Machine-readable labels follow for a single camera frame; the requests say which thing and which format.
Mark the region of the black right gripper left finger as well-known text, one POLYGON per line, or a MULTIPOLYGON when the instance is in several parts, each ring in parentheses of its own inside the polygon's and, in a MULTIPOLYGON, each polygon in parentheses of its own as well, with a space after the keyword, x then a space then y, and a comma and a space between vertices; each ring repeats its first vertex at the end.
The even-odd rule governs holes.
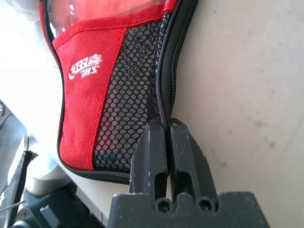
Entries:
POLYGON ((164 129, 152 120, 146 125, 132 156, 130 193, 144 193, 152 201, 166 197, 167 155, 164 129))

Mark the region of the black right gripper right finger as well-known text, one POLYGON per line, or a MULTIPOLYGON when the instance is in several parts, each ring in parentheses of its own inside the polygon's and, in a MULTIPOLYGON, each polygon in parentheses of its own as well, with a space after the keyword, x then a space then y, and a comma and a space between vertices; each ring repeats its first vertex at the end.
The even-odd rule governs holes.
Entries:
POLYGON ((180 193, 188 193, 194 200, 208 197, 217 202, 207 158, 186 124, 177 119, 172 119, 170 124, 170 159, 173 200, 180 193))

